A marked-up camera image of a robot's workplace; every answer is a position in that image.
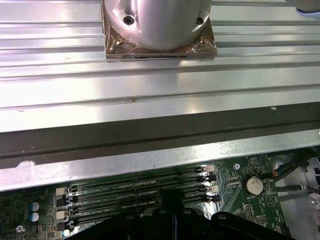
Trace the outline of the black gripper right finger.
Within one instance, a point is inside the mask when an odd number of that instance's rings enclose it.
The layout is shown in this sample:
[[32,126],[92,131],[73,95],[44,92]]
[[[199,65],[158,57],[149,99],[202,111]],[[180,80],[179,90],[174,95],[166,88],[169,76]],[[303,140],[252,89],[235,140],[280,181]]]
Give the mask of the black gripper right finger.
[[291,237],[220,211],[207,219],[196,210],[186,208],[185,194],[174,190],[175,236],[178,240],[290,240]]

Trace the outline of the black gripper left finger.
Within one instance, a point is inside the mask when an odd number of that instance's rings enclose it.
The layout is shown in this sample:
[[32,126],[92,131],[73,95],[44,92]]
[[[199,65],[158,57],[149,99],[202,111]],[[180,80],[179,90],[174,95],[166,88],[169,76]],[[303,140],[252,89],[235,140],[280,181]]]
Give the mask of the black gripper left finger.
[[173,237],[174,189],[160,191],[160,206],[122,213],[74,235],[76,240],[161,240]]

